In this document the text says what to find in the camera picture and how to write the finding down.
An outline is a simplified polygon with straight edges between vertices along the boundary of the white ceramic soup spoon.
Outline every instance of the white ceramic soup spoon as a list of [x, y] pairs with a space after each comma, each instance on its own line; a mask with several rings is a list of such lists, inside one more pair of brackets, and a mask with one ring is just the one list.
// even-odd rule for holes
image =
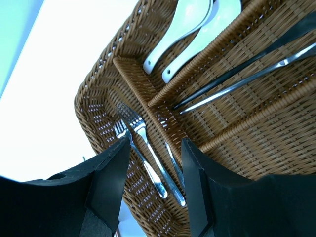
[[188, 60], [205, 49], [240, 13], [240, 0], [217, 0], [213, 5], [209, 20], [201, 27], [194, 40], [164, 69], [163, 81], [170, 82]]
[[160, 42], [146, 58], [143, 68], [147, 74], [153, 71], [163, 53], [181, 38], [198, 30], [207, 20], [212, 0], [179, 0], [172, 22]]

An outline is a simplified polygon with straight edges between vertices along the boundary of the brown wicker basket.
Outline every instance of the brown wicker basket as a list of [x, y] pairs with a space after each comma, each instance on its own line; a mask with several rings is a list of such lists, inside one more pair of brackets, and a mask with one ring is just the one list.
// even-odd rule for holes
[[[145, 120], [149, 141], [179, 187], [164, 141], [181, 164], [183, 137], [192, 139], [215, 161], [250, 179], [268, 173], [316, 172], [314, 57], [270, 73], [188, 114], [179, 115], [170, 109], [211, 79], [260, 52], [316, 10], [315, 0], [242, 3], [240, 16], [166, 85], [161, 78], [163, 69], [196, 33], [172, 46], [147, 75], [142, 62], [167, 30], [177, 1], [139, 0], [75, 98], [76, 115], [96, 153], [116, 141], [115, 106], [123, 101]], [[248, 66], [208, 94], [315, 41], [314, 30]], [[162, 127], [161, 118], [168, 119], [167, 127]], [[160, 174], [145, 143], [139, 136], [135, 136], [135, 142]], [[181, 208], [172, 195], [159, 197], [134, 152], [123, 199], [148, 236], [190, 236], [187, 209]]]

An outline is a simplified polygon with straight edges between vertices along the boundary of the cutlery tray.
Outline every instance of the cutlery tray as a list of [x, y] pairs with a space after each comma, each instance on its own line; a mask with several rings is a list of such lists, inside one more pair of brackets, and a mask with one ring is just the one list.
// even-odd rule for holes
[[[169, 143], [181, 164], [184, 137], [210, 158], [250, 179], [269, 173], [316, 173], [315, 57], [276, 70], [187, 114], [171, 109], [210, 80], [259, 53], [316, 10], [314, 0], [244, 0], [242, 4], [242, 13], [165, 84], [162, 71], [196, 33], [173, 45], [147, 75], [142, 63], [166, 32], [177, 1], [137, 3], [75, 98], [76, 115], [96, 153], [117, 140], [113, 125], [119, 117], [115, 107], [123, 101], [145, 120], [148, 139], [179, 188], [164, 142]], [[315, 30], [246, 67], [202, 98], [313, 42]], [[160, 176], [146, 144], [133, 135], [136, 146]], [[148, 236], [190, 236], [187, 209], [181, 208], [171, 194], [167, 199], [159, 197], [133, 151], [123, 199]]]

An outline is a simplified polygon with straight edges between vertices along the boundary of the large fork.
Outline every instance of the large fork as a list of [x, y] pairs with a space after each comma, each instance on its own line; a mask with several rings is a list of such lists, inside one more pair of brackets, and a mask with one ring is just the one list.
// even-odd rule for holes
[[156, 174], [156, 172], [153, 170], [153, 168], [147, 162], [145, 157], [140, 153], [140, 151], [135, 146], [132, 134], [128, 130], [128, 128], [125, 125], [124, 121], [120, 120], [120, 121], [116, 122], [115, 125], [114, 125], [114, 130], [115, 130], [115, 133], [117, 135], [117, 138], [119, 138], [119, 139], [122, 138], [122, 137], [128, 137], [129, 138], [131, 148], [134, 149], [134, 151], [138, 154], [138, 156], [142, 160], [143, 165], [144, 165], [144, 167], [145, 167], [145, 169], [146, 169], [146, 171], [147, 171], [152, 183], [154, 184], [155, 188], [157, 189], [159, 195], [162, 198], [166, 198], [168, 196], [166, 188], [164, 187], [164, 185], [163, 185], [162, 181], [160, 180], [159, 176]]
[[129, 125], [134, 129], [134, 131], [143, 138], [149, 151], [152, 153], [154, 160], [155, 160], [157, 166], [159, 167], [159, 170], [161, 171], [161, 174], [164, 177], [167, 185], [169, 186], [172, 194], [174, 195], [177, 202], [181, 206], [185, 206], [186, 201], [185, 201], [182, 193], [180, 192], [177, 185], [174, 183], [174, 181], [171, 178], [171, 176], [169, 175], [168, 171], [162, 165], [159, 158], [156, 156], [152, 146], [148, 142], [148, 139], [146, 136], [146, 125], [145, 125], [144, 120], [140, 117], [140, 115], [138, 115], [135, 111], [133, 111], [130, 107], [128, 107], [127, 105], [125, 105], [123, 103], [118, 104], [117, 111], [121, 115], [121, 117], [129, 123]]

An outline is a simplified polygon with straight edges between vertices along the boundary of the metal utensil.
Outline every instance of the metal utensil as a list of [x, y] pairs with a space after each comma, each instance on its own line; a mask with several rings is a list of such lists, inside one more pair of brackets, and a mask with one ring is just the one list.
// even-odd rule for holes
[[152, 181], [152, 183], [154, 184], [155, 188], [157, 189], [160, 197], [166, 198], [168, 196], [168, 192], [167, 192], [166, 188], [164, 187], [164, 185], [163, 185], [162, 181], [160, 180], [159, 176], [156, 174], [156, 172], [153, 170], [153, 168], [147, 162], [145, 157], [141, 154], [141, 152], [135, 146], [132, 134], [130, 133], [130, 131], [126, 127], [124, 121], [120, 120], [120, 121], [116, 122], [115, 125], [114, 125], [114, 130], [115, 130], [115, 133], [117, 135], [117, 138], [119, 138], [119, 139], [121, 137], [129, 137], [131, 148], [133, 148], [133, 150], [137, 153], [137, 155], [142, 160], [143, 165], [144, 165], [144, 167], [145, 167], [145, 169], [146, 169], [146, 171], [147, 171], [147, 173], [148, 173], [148, 175], [150, 177], [150, 180]]
[[174, 158], [172, 152], [171, 152], [171, 149], [169, 147], [169, 144], [166, 143], [166, 147], [167, 147], [167, 150], [169, 152], [169, 155], [170, 155], [170, 158], [171, 158], [171, 162], [173, 164], [173, 167], [174, 167], [174, 170], [176, 171], [176, 174], [178, 176], [178, 179], [179, 179], [179, 182], [180, 182], [180, 185], [182, 187], [182, 189], [184, 190], [184, 177], [183, 177], [183, 173], [180, 169], [180, 166], [178, 165], [178, 162], [176, 161], [176, 159]]
[[143, 68], [147, 74], [152, 72], [158, 59], [170, 46], [202, 26], [212, 6], [212, 0], [178, 1], [169, 29], [144, 62]]
[[188, 60], [205, 49], [240, 13], [240, 0], [217, 0], [194, 40], [164, 69], [163, 81], [168, 83]]
[[156, 156], [152, 146], [148, 142], [147, 135], [146, 135], [146, 125], [142, 117], [140, 117], [139, 114], [137, 114], [135, 111], [133, 111], [130, 107], [125, 105], [124, 103], [119, 103], [117, 106], [117, 112], [120, 114], [120, 116], [125, 119], [129, 125], [134, 129], [134, 131], [140, 135], [144, 142], [146, 143], [148, 149], [152, 153], [154, 160], [159, 167], [162, 176], [164, 177], [167, 185], [169, 186], [172, 194], [176, 198], [177, 202], [181, 206], [186, 205], [186, 201], [181, 194], [180, 190], [178, 189], [177, 185], [174, 183], [173, 179], [169, 175], [168, 171], [165, 169], [165, 167], [160, 162], [159, 158]]
[[255, 73], [254, 75], [251, 75], [249, 76], [248, 78], [245, 78], [243, 80], [240, 80], [224, 89], [221, 89], [220, 91], [206, 97], [205, 99], [203, 99], [202, 101], [188, 107], [187, 109], [185, 109], [184, 111], [182, 111], [180, 114], [183, 114], [185, 112], [188, 112], [190, 110], [193, 110], [197, 107], [200, 107], [201, 105], [204, 105], [210, 101], [213, 101], [217, 98], [220, 98], [228, 93], [231, 93], [232, 91], [240, 88], [241, 86], [243, 85], [246, 85], [254, 80], [256, 80], [257, 78], [259, 77], [262, 77], [263, 75], [267, 74], [267, 73], [270, 73], [278, 68], [282, 68], [282, 67], [285, 67], [295, 61], [298, 61], [298, 60], [302, 60], [304, 58], [307, 58], [307, 57], [310, 57], [310, 56], [315, 56], [316, 55], [316, 43], [313, 43], [311, 44], [310, 46], [304, 48], [303, 50], [295, 53], [294, 55], [292, 55], [291, 57], [288, 57], [270, 67], [267, 67], [265, 68], [264, 70], [261, 70], [257, 73]]
[[245, 67], [249, 66], [253, 62], [257, 61], [258, 59], [262, 58], [263, 56], [267, 55], [268, 53], [280, 48], [293, 40], [303, 36], [307, 32], [313, 30], [316, 27], [316, 12], [312, 12], [305, 16], [302, 20], [292, 26], [283, 36], [277, 39], [274, 43], [272, 43], [269, 47], [267, 47], [262, 52], [258, 53], [251, 59], [247, 60], [246, 62], [240, 64], [239, 66], [229, 70], [228, 72], [222, 74], [220, 77], [216, 78], [215, 80], [211, 81], [207, 85], [203, 86], [201, 89], [197, 90], [186, 99], [181, 101], [179, 104], [173, 107], [173, 109], [178, 109], [179, 107], [189, 103], [190, 101], [198, 98], [199, 96], [205, 94], [209, 90], [213, 89], [214, 87], [218, 86], [219, 84], [225, 82], [227, 79], [231, 78], [233, 75], [240, 72]]

